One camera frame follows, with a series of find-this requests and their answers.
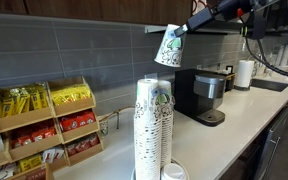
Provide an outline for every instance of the coffee maker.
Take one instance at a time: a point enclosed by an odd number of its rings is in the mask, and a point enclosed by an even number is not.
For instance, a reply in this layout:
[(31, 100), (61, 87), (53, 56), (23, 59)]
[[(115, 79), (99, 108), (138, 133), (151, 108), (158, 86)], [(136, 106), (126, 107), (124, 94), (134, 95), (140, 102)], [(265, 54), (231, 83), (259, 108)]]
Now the coffee maker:
[(225, 114), (216, 110), (223, 101), (225, 79), (210, 71), (176, 71), (175, 109), (206, 126), (217, 126), (225, 119)]

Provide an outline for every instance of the sink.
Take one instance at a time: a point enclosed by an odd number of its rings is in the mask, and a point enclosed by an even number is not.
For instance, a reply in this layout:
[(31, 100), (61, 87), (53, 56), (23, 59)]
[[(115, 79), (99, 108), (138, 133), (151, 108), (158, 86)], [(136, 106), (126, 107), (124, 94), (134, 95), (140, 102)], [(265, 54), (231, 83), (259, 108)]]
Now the sink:
[(288, 84), (274, 82), (274, 81), (266, 81), (266, 80), (261, 80), (261, 79), (252, 79), (251, 86), (262, 88), (262, 89), (268, 89), (272, 91), (277, 91), (277, 92), (282, 92), (288, 86)]

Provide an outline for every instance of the upper cabinet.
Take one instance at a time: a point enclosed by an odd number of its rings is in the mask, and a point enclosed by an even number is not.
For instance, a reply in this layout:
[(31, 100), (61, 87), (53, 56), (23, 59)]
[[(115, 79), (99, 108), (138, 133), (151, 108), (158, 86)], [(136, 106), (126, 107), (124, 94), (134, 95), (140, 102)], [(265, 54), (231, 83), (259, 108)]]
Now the upper cabinet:
[(141, 24), (184, 24), (192, 0), (25, 0), (34, 16)]
[(24, 0), (0, 0), (0, 13), (26, 14)]

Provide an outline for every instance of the countertop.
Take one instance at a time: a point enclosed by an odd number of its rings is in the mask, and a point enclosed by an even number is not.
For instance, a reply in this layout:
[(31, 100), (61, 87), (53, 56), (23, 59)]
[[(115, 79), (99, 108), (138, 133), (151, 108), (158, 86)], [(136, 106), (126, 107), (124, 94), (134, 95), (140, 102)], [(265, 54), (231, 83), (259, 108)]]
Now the countertop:
[[(256, 78), (288, 83), (288, 78), (275, 73), (270, 78)], [(254, 87), (246, 92), (226, 92), (218, 108), (226, 118), (216, 127), (175, 112), (172, 157), (184, 166), (191, 180), (218, 179), (287, 102), (288, 87), (282, 92)], [(122, 111), (119, 129), (115, 118), (109, 121), (103, 152), (54, 173), (55, 179), (130, 179), (134, 168), (133, 113), (133, 109)]]

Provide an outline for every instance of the wall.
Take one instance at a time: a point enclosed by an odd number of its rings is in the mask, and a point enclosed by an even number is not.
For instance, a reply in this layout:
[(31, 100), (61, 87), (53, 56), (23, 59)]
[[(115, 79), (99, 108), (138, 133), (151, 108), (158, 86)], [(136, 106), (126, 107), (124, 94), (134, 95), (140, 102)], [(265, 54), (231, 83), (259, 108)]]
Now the wall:
[[(153, 61), (162, 36), (139, 25), (0, 15), (0, 87), (83, 75), (97, 114), (105, 114), (134, 105), (145, 74), (172, 79), (175, 70), (214, 69), (219, 62), (224, 68), (249, 55), (239, 35), (187, 35), (182, 67), (175, 69)], [(278, 41), (269, 38), (267, 52)]]

